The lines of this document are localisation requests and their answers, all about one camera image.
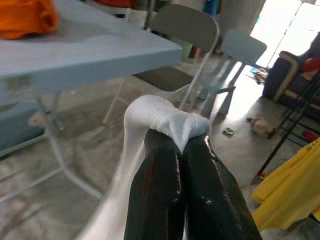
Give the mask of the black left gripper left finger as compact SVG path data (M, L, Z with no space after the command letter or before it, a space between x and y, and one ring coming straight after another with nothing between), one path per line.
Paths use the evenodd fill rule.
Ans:
M124 239L181 240L185 224L181 153L170 137L156 130L148 130L143 143L145 157L131 184Z

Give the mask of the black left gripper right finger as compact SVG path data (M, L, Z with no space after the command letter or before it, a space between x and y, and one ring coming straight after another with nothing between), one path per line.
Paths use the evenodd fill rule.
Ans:
M183 152L188 240L260 240L234 175L212 150L208 136L190 139Z

